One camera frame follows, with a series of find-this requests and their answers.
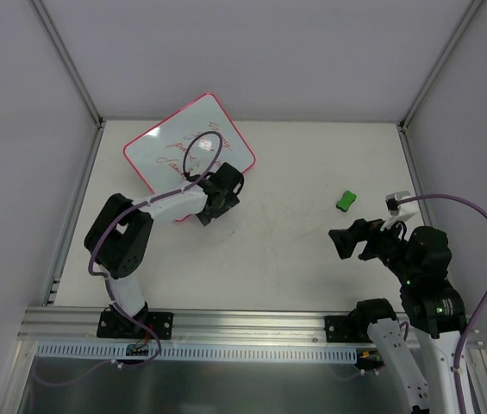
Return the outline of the green whiteboard eraser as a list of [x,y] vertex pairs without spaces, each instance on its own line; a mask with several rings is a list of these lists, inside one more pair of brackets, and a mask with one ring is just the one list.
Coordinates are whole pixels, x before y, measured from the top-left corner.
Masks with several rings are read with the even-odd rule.
[[335,206],[342,212],[348,212],[353,203],[357,200],[357,195],[352,191],[344,191]]

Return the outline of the pink framed whiteboard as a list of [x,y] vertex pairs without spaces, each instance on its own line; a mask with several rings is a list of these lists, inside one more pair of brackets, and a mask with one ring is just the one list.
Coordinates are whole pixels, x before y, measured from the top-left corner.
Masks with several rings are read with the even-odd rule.
[[214,172],[227,162],[246,172],[256,162],[253,150],[212,93],[205,93],[168,116],[123,148],[131,167],[153,193],[182,185],[184,171]]

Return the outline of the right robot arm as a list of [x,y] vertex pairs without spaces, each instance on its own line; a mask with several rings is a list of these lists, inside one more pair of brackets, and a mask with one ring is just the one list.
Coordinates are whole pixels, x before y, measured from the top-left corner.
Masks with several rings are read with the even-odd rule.
[[400,299],[421,348],[418,367],[400,331],[389,301],[359,301],[338,323],[326,317],[326,339],[372,342],[385,369],[399,388],[407,413],[472,413],[471,387],[459,341],[465,333],[465,305],[447,278],[452,258],[444,232],[428,226],[403,238],[402,222],[389,227],[382,220],[359,219],[347,229],[331,229],[329,238],[343,260],[359,243],[360,260],[378,259],[400,282]]

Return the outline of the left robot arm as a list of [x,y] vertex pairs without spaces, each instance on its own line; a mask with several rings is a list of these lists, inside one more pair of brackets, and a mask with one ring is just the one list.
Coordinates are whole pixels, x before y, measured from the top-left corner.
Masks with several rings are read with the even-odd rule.
[[104,280],[109,307],[102,311],[97,337],[142,339],[155,334],[170,339],[173,314],[151,312],[138,277],[152,229],[186,216],[206,226],[239,202],[242,172],[227,162],[214,172],[190,176],[176,190],[133,200],[116,193],[108,198],[84,238],[90,253],[88,273]]

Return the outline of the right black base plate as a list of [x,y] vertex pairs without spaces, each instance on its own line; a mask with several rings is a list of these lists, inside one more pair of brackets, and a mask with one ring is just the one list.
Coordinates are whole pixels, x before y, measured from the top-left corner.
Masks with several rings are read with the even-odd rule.
[[324,331],[328,343],[372,343],[366,327],[350,315],[325,316]]

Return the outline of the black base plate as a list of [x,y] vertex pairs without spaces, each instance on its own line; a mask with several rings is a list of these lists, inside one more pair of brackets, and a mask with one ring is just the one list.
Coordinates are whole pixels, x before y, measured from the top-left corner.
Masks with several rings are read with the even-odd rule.
[[366,327],[350,315],[325,316],[324,331],[328,343],[372,343]]
[[160,340],[172,339],[174,314],[165,311],[141,310],[135,315],[139,324],[130,322],[113,307],[101,312],[96,336],[107,339],[142,339],[151,335],[140,325],[145,324]]

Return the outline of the aluminium mounting rail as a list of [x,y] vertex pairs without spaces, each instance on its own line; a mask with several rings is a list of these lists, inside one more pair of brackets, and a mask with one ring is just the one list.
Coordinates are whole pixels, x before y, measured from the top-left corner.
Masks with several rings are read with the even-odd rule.
[[[19,341],[97,341],[102,307],[29,307],[16,339]],[[167,345],[207,344],[230,346],[373,348],[371,342],[349,342],[328,335],[334,326],[326,311],[173,310]]]

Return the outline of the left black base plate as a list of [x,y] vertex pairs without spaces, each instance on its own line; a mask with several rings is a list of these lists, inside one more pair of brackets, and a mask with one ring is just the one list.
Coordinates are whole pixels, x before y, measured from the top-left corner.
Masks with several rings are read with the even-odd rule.
[[139,324],[130,322],[113,307],[101,312],[96,336],[107,339],[142,339],[151,335],[140,325],[145,324],[160,340],[172,339],[174,314],[165,311],[141,310],[135,315]]

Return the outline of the right aluminium frame post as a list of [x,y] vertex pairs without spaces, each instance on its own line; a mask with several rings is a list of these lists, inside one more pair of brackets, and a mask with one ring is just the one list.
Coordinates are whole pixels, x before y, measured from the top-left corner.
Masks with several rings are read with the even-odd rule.
[[423,80],[419,91],[415,94],[406,114],[402,121],[400,121],[399,127],[402,131],[405,131],[412,123],[416,113],[427,99],[428,93],[434,87],[435,82],[483,5],[484,0],[471,0],[467,3],[465,10],[459,17],[432,67],[429,69],[427,77]]

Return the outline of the aluminium frame post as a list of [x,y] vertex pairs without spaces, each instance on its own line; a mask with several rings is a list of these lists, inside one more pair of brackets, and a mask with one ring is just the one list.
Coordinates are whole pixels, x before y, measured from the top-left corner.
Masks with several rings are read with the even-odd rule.
[[402,131],[405,131],[412,123],[416,113],[427,99],[428,93],[434,87],[435,82],[483,5],[484,0],[471,0],[467,3],[465,10],[459,17],[432,67],[429,69],[427,77],[423,80],[419,91],[415,94],[406,114],[402,121],[400,121],[399,127]]
[[103,124],[103,116],[100,114],[90,92],[80,75],[75,61],[66,46],[58,27],[48,10],[44,1],[28,0],[28,4],[39,21],[46,37],[48,38],[54,52],[59,57],[61,65],[64,67],[68,78],[71,80],[78,97],[80,98],[92,123],[100,129]]

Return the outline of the left aluminium frame post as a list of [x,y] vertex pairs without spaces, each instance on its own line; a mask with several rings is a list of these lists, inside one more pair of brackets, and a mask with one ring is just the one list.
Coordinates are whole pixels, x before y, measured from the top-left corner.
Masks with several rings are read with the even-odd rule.
[[90,92],[80,75],[75,61],[66,46],[58,27],[48,10],[44,1],[28,0],[28,4],[39,21],[46,37],[48,38],[54,52],[59,57],[61,65],[64,67],[68,78],[71,80],[78,97],[80,98],[92,123],[100,129],[103,124],[103,116],[100,114]]

